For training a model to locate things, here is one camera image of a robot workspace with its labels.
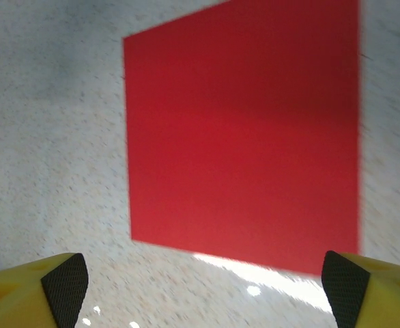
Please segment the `red paper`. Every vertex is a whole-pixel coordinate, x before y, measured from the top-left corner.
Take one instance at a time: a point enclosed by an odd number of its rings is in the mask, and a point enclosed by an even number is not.
[[[124,46],[134,240],[317,275],[358,251],[356,0],[234,0]]]

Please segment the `tile floor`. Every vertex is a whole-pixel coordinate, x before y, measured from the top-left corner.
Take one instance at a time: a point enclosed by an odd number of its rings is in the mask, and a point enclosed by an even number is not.
[[[77,327],[335,327],[317,282],[129,239],[121,38],[216,2],[0,0],[0,269],[83,252]],[[400,0],[362,6],[362,250],[400,263]]]

